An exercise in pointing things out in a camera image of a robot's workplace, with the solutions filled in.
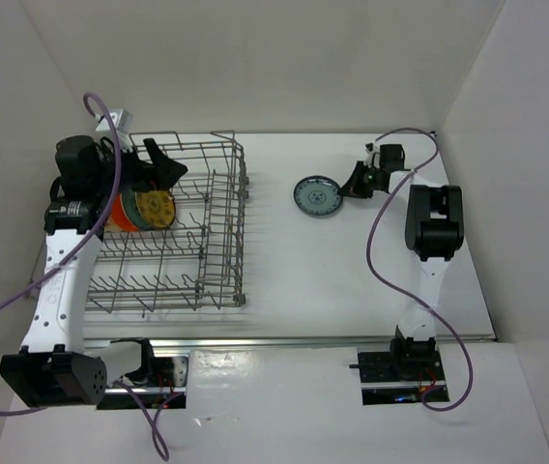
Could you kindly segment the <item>yellow patterned plate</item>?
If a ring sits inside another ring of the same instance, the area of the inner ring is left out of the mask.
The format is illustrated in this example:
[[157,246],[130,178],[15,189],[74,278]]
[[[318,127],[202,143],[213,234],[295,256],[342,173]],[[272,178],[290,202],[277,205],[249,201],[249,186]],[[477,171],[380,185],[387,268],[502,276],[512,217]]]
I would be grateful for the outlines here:
[[155,229],[169,228],[176,218],[174,198],[168,190],[137,192],[135,203],[145,222]]

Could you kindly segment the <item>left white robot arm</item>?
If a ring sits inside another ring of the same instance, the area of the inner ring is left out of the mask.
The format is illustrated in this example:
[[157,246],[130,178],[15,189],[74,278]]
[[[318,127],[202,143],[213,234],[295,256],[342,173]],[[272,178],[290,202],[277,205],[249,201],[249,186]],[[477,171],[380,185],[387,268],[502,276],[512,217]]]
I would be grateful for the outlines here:
[[60,174],[44,214],[47,279],[19,351],[0,362],[1,377],[30,408],[98,405],[121,378],[142,387],[157,376],[145,337],[117,339],[98,356],[84,348],[84,312],[109,206],[129,193],[170,189],[188,171],[154,139],[144,146],[146,160],[134,149],[116,151],[107,137],[74,135],[56,145]]

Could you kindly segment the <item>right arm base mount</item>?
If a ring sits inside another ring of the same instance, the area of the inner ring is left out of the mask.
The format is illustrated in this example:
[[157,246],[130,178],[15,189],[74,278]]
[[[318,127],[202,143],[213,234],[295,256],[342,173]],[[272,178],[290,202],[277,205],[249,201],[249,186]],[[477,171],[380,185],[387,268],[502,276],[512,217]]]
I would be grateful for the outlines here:
[[349,365],[359,374],[363,406],[449,402],[448,386],[438,352],[428,362],[396,363],[389,351],[358,352]]

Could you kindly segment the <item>orange plate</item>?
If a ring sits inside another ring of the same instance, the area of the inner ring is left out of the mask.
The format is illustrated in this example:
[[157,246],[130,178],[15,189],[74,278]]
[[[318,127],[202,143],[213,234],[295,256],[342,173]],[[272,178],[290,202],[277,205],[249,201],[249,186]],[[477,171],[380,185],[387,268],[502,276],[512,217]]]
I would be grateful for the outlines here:
[[139,229],[127,217],[123,204],[122,196],[118,193],[112,204],[111,212],[106,220],[104,229],[108,232],[138,232]]

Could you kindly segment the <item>blue patterned plate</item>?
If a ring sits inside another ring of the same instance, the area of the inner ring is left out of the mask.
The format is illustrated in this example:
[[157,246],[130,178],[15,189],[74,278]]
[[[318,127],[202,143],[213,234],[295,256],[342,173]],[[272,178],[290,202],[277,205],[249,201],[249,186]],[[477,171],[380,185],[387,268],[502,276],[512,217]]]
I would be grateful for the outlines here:
[[150,229],[149,224],[144,220],[137,208],[135,193],[131,189],[125,189],[122,192],[121,202],[124,213],[132,225],[139,231],[147,231]]
[[297,182],[293,189],[296,206],[306,215],[314,218],[329,217],[339,211],[343,197],[339,184],[321,175],[308,176]]

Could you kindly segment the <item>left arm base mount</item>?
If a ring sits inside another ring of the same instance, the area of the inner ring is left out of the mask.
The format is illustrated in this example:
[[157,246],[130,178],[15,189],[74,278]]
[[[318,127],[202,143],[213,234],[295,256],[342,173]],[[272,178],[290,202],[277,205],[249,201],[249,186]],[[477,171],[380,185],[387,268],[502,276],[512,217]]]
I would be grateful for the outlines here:
[[[187,404],[188,354],[153,357],[149,370],[134,371],[119,379],[130,387],[149,411],[163,409],[185,409]],[[137,402],[122,387],[106,389],[100,411],[136,410]]]

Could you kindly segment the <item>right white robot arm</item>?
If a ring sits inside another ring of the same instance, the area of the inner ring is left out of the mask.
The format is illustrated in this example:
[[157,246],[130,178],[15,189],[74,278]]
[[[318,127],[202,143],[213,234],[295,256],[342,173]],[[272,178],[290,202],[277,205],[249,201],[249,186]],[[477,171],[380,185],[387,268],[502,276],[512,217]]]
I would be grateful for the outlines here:
[[419,266],[419,288],[390,341],[390,373],[410,380],[436,361],[436,309],[446,270],[464,242],[463,192],[432,183],[405,167],[400,144],[365,145],[367,159],[356,163],[339,190],[343,197],[370,198],[383,191],[406,201],[404,243]]

